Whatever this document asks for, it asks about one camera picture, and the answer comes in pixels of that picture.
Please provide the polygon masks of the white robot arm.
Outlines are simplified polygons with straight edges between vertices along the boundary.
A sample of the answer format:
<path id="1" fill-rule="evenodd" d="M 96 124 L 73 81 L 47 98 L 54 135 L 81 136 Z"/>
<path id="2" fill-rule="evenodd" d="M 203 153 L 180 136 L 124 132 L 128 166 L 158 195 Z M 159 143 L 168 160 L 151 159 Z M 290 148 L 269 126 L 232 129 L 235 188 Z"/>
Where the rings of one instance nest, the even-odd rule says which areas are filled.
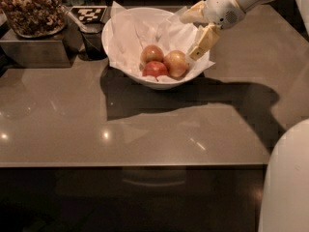
<path id="1" fill-rule="evenodd" d="M 202 0 L 183 13 L 181 22 L 204 23 L 188 50 L 199 60 L 216 43 L 218 32 L 255 7 L 275 0 Z M 309 32 L 309 0 L 295 0 Z M 264 182 L 258 232 L 309 232 L 309 119 L 292 121 L 273 148 Z"/>

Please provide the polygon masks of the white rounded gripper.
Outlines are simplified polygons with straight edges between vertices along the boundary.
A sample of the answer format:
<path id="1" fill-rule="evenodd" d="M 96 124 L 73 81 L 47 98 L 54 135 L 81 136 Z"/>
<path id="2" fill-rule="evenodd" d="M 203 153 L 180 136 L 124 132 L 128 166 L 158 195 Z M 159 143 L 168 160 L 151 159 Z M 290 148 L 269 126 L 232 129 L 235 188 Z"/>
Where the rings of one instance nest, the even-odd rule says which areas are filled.
<path id="1" fill-rule="evenodd" d="M 194 4 L 180 16 L 180 21 L 210 24 L 198 27 L 194 43 L 187 51 L 188 57 L 194 61 L 202 58 L 219 40 L 220 29 L 232 28 L 244 17 L 245 11 L 237 0 L 201 0 Z"/>

